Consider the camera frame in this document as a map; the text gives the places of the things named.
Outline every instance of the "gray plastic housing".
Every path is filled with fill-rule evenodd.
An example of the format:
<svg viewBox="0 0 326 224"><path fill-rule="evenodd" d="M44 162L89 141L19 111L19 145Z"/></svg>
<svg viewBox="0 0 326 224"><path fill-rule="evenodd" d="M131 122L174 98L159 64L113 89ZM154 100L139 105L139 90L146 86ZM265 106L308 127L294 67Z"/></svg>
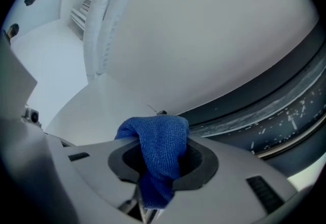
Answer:
<svg viewBox="0 0 326 224"><path fill-rule="evenodd" d="M2 120L1 159L13 181L53 222L139 223L117 208L134 196L136 185L121 181L108 165L110 154L134 137L107 143L63 147L58 138L32 124ZM246 179L261 176L285 203L271 215L288 211L297 194L286 178L250 152L190 137L218 158L215 175L201 188L176 191L156 223L255 223L267 212ZM70 155L89 156L70 161Z"/></svg>

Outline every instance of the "blue towel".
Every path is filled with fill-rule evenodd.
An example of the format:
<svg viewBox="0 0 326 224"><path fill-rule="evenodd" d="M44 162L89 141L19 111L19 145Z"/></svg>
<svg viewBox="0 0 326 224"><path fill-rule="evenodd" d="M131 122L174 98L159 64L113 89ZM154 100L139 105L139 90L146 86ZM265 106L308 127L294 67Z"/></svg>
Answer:
<svg viewBox="0 0 326 224"><path fill-rule="evenodd" d="M115 139L140 139L147 166L140 180L145 208L163 209L172 199L172 183L180 178L178 158L186 151L188 135L188 121L172 115L133 117L119 127Z"/></svg>

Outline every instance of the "white wall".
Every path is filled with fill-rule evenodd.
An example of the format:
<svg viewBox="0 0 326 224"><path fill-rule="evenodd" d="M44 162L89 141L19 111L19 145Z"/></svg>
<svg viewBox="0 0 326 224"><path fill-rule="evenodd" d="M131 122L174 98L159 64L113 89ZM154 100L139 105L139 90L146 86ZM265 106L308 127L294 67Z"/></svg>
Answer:
<svg viewBox="0 0 326 224"><path fill-rule="evenodd" d="M274 65L317 20L310 0L130 0L107 72L155 110L178 114Z"/></svg>
<svg viewBox="0 0 326 224"><path fill-rule="evenodd" d="M28 105L45 129L59 110L87 85L82 41L60 20L40 26L11 45L37 85Z"/></svg>
<svg viewBox="0 0 326 224"><path fill-rule="evenodd" d="M44 25L53 20L59 19L61 0L36 0L32 5L26 6L24 0L16 0L9 11L3 29L17 23L19 33L12 39L12 42L27 32Z"/></svg>

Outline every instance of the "white curved panel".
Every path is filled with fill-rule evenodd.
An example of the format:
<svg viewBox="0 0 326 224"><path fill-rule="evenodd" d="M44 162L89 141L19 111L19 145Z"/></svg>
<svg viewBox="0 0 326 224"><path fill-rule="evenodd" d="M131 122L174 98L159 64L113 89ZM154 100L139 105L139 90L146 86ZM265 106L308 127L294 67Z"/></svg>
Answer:
<svg viewBox="0 0 326 224"><path fill-rule="evenodd" d="M92 0L84 32L84 61L88 82L95 79L96 43L109 0Z"/></svg>
<svg viewBox="0 0 326 224"><path fill-rule="evenodd" d="M317 20L310 0L130 0L107 72L154 109L178 114L274 65Z"/></svg>
<svg viewBox="0 0 326 224"><path fill-rule="evenodd" d="M97 74L101 75L106 70L107 56L109 55L111 43L115 37L115 30L128 2L129 0L110 0L97 40L95 63Z"/></svg>

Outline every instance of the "white floor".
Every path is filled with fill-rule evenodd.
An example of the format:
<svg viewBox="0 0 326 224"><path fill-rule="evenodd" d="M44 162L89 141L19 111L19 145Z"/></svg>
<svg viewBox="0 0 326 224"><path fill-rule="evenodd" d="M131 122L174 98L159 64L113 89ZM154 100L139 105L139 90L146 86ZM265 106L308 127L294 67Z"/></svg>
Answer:
<svg viewBox="0 0 326 224"><path fill-rule="evenodd" d="M87 85L83 43L60 20L15 40L14 53L38 82L28 105L45 129L60 109Z"/></svg>
<svg viewBox="0 0 326 224"><path fill-rule="evenodd" d="M105 73L74 96L45 132L75 145L89 145L112 141L130 117L154 115L156 112L127 86Z"/></svg>

